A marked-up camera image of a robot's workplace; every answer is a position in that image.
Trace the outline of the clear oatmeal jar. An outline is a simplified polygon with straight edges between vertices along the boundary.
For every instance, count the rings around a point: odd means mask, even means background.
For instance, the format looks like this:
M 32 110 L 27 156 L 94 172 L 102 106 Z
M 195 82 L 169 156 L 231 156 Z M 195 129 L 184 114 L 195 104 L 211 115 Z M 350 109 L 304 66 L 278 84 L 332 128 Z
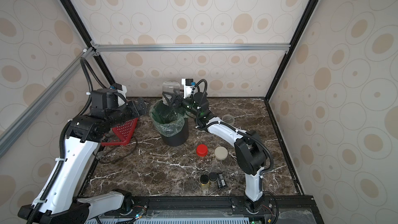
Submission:
M 228 123 L 228 124 L 230 124 L 230 125 L 233 125 L 235 123 L 235 117 L 230 115 L 230 114 L 223 115 L 221 117 L 221 120 L 226 122 L 226 123 Z

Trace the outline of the red jar lid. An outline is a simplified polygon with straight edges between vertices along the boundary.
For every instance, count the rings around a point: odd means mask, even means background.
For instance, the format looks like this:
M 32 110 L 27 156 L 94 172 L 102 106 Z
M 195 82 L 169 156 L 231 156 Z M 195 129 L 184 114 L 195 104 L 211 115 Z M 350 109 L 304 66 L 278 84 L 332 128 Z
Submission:
M 204 144 L 200 144 L 197 146 L 196 154 L 199 157 L 205 157 L 208 154 L 208 147 Z

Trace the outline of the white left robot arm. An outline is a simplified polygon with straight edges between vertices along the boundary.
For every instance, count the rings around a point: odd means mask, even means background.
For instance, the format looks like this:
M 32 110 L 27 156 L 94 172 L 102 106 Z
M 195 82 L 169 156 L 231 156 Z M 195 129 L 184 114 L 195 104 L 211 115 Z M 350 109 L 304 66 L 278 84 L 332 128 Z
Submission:
M 127 100 L 118 84 L 94 90 L 93 69 L 85 58 L 80 59 L 80 64 L 89 85 L 88 100 L 82 111 L 62 129 L 60 155 L 43 190 L 18 212 L 18 217 L 28 224 L 84 224 L 109 211 L 128 213 L 132 209 L 131 195 L 123 190 L 80 199 L 74 197 L 74 192 L 104 134 L 146 115 L 148 103 L 142 98 Z

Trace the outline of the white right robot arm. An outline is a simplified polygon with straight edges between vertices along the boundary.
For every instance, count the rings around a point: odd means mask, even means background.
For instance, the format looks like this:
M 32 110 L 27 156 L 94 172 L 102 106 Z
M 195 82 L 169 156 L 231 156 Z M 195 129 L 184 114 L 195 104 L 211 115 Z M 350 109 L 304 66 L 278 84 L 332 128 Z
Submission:
M 274 169 L 274 158 L 255 131 L 245 131 L 226 123 L 213 114 L 207 99 L 208 83 L 201 79 L 164 82 L 163 104 L 174 111 L 194 117 L 196 128 L 218 136 L 235 149 L 238 166 L 245 173 L 245 195 L 249 203 L 260 203 L 264 196 L 262 178 Z

